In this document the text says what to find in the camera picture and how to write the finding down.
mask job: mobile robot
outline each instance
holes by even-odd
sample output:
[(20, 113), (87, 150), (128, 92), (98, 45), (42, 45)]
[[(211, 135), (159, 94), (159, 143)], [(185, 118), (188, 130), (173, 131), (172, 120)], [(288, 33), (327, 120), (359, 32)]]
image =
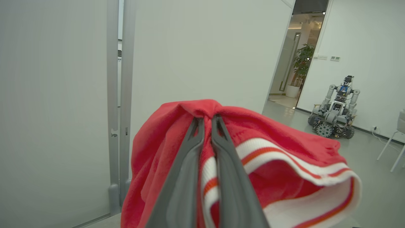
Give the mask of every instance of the mobile robot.
[[(308, 123), (318, 135), (326, 138), (353, 137), (354, 128), (351, 123), (357, 111), (354, 107), (360, 94), (360, 90), (352, 89), (353, 78), (349, 75), (340, 86), (330, 85), (322, 104), (314, 106)], [(336, 98), (330, 101), (334, 90), (337, 91)]]

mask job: robot wheel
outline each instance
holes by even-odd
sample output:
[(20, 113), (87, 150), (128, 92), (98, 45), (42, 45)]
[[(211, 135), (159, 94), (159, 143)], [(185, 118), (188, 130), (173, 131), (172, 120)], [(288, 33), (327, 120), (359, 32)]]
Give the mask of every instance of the robot wheel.
[(313, 123), (314, 123), (315, 118), (316, 118), (317, 116), (318, 116), (317, 114), (312, 114), (312, 115), (310, 115), (309, 118), (308, 118), (308, 124), (311, 125), (311, 126), (313, 126)]
[(319, 136), (322, 136), (325, 138), (332, 136), (335, 132), (333, 125), (326, 123), (326, 122), (320, 123), (318, 126), (316, 126), (315, 130)]
[(352, 138), (354, 136), (354, 127), (348, 126), (346, 129), (346, 138)]

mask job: red cloth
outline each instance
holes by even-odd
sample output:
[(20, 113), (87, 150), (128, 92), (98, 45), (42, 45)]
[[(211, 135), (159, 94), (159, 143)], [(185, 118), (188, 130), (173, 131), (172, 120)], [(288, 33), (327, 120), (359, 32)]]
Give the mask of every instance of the red cloth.
[(253, 111), (214, 100), (162, 105), (133, 141), (132, 182), (121, 228), (143, 228), (194, 117), (204, 118), (198, 227), (218, 227), (218, 181), (211, 119), (221, 114), (268, 222), (278, 227), (330, 227), (358, 205), (361, 181), (338, 154), (336, 140), (304, 133)]

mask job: white stripe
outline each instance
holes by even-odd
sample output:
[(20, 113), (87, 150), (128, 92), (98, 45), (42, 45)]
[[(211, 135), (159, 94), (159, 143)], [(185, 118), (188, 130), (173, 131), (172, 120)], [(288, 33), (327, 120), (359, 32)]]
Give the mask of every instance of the white stripe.
[(264, 153), (261, 154), (251, 161), (249, 161), (247, 164), (245, 164), (244, 168), (247, 174), (252, 173), (255, 171), (258, 167), (262, 166), (265, 163), (268, 163), (270, 161), (275, 161), (275, 160), (282, 160), (285, 161), (290, 167), (294, 169), (294, 171), (303, 179), (310, 181), (311, 183), (318, 185), (318, 186), (331, 186), (335, 185), (338, 183), (341, 183), (349, 177), (356, 177), (358, 176), (351, 170), (347, 170), (343, 173), (341, 173), (338, 176), (331, 177), (325, 174), (318, 174), (321, 176), (321, 178), (317, 179), (307, 172), (304, 172), (301, 168), (299, 168), (291, 158), (289, 158), (287, 155), (281, 153), (281, 152), (269, 152), (269, 153)]
[(204, 191), (205, 185), (211, 179), (217, 177), (217, 162), (215, 161), (214, 156), (207, 159), (202, 168), (201, 176), (201, 190)]
[[(292, 157), (293, 160), (295, 160), (302, 167), (304, 167), (305, 169), (309, 170), (311, 173), (316, 174), (316, 175), (320, 175), (320, 176), (328, 175), (328, 174), (335, 173), (343, 168), (348, 168), (348, 166), (346, 164), (344, 164), (343, 162), (332, 164), (332, 165), (326, 166), (326, 167), (319, 167), (319, 166), (316, 166), (313, 164), (309, 164), (306, 161), (288, 153), (287, 151), (285, 151), (284, 149), (275, 145), (274, 143), (272, 143), (268, 140), (262, 139), (262, 138), (253, 138), (253, 139), (247, 140), (247, 141), (243, 142), (242, 144), (240, 144), (236, 148), (236, 151), (238, 153), (239, 158), (242, 160), (243, 158), (248, 156), (253, 151), (256, 151), (258, 149), (265, 148), (265, 147), (275, 147), (277, 149), (282, 150), (287, 155)], [(260, 167), (262, 164), (267, 163), (267, 162), (268, 161), (266, 161), (266, 160), (262, 160), (261, 162), (256, 162), (255, 164), (258, 165), (256, 168)]]
[(219, 200), (218, 187), (211, 188), (204, 196), (204, 188), (207, 183), (217, 177), (217, 163), (215, 157), (210, 157), (204, 163), (201, 174), (201, 198), (203, 199), (202, 213), (206, 228), (215, 228), (214, 221), (211, 216), (211, 206)]
[(219, 191), (218, 187), (215, 186), (211, 188), (207, 194), (205, 194), (204, 197), (204, 206), (203, 206), (203, 211), (204, 211), (204, 221), (205, 221), (205, 227), (206, 228), (215, 228), (214, 221), (211, 216), (211, 207), (212, 205), (219, 200)]
[[(341, 212), (312, 227), (331, 227), (347, 217), (360, 201), (360, 182), (354, 178), (351, 202)], [(266, 206), (263, 211), (271, 227), (290, 228), (317, 218), (343, 203), (350, 194), (350, 179), (323, 188), (309, 196), (281, 200)]]

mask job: white chair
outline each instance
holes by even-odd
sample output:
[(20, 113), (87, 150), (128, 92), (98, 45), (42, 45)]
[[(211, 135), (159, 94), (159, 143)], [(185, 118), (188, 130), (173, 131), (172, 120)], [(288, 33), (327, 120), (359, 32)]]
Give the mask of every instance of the white chair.
[[(401, 133), (401, 134), (403, 134), (403, 135), (405, 134), (405, 109), (403, 109), (401, 112), (399, 112), (399, 117), (398, 117), (398, 123), (397, 123), (396, 132), (394, 132), (394, 134), (393, 134), (393, 135), (391, 136), (391, 138), (388, 140), (387, 144), (385, 144), (384, 148), (382, 149), (380, 155), (379, 155), (378, 158), (377, 158), (377, 161), (381, 158), (381, 155), (384, 153), (385, 149), (388, 147), (388, 144), (391, 142), (392, 138), (394, 137), (394, 135), (395, 135), (396, 133)], [(399, 156), (398, 156), (398, 158), (396, 159), (394, 165), (392, 166), (391, 172), (394, 171), (394, 169), (395, 169), (396, 165), (398, 164), (400, 158), (401, 158), (402, 155), (404, 154), (404, 151), (405, 151), (405, 145), (404, 145), (404, 147), (402, 148), (401, 152), (399, 153)]]

